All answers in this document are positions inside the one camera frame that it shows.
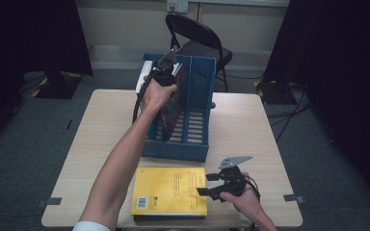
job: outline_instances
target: table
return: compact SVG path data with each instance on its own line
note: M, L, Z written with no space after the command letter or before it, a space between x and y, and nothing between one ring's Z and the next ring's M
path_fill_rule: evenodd
M73 226L86 205L93 181L108 154L129 128L136 101L133 90L96 90L92 94L65 164L51 197L61 197L60 205L47 205L41 222L47 227ZM260 98L255 94L214 93L216 108L209 121L209 151L206 163L142 158L141 167L205 167L206 173L219 172L224 157L253 158L239 168L256 181L265 211L276 226L295 227L303 222L296 201L284 201L292 194L284 164L278 152ZM208 188L221 185L207 182ZM121 208L118 227L142 228L247 228L250 222L230 203L207 198L204 220L149 221L135 223L130 216L134 180Z

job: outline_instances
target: barcode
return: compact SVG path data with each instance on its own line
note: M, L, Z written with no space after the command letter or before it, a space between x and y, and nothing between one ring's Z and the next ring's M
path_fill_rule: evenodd
M148 197L140 196L137 198L137 209L146 209Z

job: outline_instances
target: book in crate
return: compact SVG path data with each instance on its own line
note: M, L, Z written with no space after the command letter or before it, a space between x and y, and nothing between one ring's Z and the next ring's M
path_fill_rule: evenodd
M131 215L135 221L202 219L207 215L203 167L138 167Z

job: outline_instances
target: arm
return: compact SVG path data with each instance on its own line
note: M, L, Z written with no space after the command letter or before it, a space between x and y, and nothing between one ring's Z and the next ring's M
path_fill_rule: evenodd
M235 209L255 223L260 231L277 230L272 220L264 212L259 199L249 184L246 184L241 196L234 196L229 192L221 192L220 197L233 203Z
M176 85L161 87L151 80L143 98L142 112L113 148L98 173L80 220L116 229L119 210L143 153L149 126L175 90Z

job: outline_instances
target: chair backrest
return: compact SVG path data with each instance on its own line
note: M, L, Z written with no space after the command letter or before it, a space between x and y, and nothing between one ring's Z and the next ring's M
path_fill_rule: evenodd
M165 21L172 35L172 47L174 43L180 46L175 35L175 33L178 33L185 38L195 40L205 46L222 50L221 40L206 25L174 13L167 14Z

